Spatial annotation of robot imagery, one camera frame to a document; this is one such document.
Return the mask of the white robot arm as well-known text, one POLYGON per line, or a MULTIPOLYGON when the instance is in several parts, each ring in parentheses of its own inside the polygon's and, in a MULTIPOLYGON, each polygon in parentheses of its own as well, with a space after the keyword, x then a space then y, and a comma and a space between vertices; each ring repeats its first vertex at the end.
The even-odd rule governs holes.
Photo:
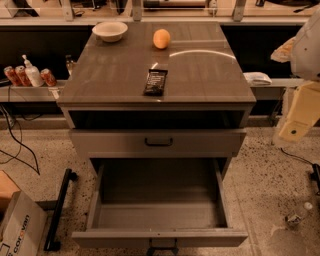
POLYGON ((291 107, 278 136, 298 142, 320 119, 320 9, 272 54, 277 62, 290 62, 291 72, 303 79, 294 93, 291 107))

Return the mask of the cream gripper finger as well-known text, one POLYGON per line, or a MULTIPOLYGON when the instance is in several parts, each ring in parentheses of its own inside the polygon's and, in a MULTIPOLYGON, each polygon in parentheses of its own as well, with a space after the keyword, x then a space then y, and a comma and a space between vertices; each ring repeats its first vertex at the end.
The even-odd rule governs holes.
POLYGON ((288 62, 290 60, 290 54, 294 42, 294 37, 288 39, 284 44, 273 51, 273 53, 271 54, 271 59, 280 63, 288 62))
POLYGON ((297 87, 279 137, 298 142, 320 119, 320 82, 306 81, 297 87))

